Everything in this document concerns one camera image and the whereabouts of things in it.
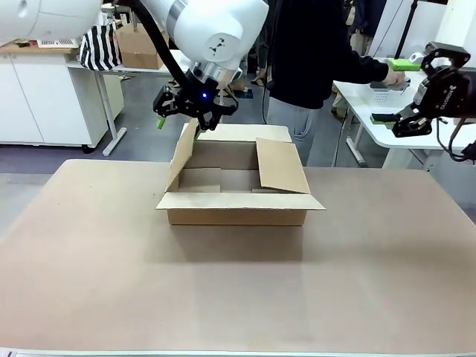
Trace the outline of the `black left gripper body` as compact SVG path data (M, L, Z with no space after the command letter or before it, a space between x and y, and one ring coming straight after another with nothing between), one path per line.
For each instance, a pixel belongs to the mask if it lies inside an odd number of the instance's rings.
M178 79L178 112L198 120L221 120L221 106L216 103L217 81L207 79L204 83L190 70Z

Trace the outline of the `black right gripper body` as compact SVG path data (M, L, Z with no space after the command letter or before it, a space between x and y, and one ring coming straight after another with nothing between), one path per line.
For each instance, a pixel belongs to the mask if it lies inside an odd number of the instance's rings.
M437 67L419 84L414 104L428 119L475 119L475 68Z

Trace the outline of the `person's left hand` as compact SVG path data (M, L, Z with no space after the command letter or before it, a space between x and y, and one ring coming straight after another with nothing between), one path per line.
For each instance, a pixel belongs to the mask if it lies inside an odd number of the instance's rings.
M400 86L405 81L404 71L394 71L391 67L388 68L387 75L382 83L388 88L395 88Z

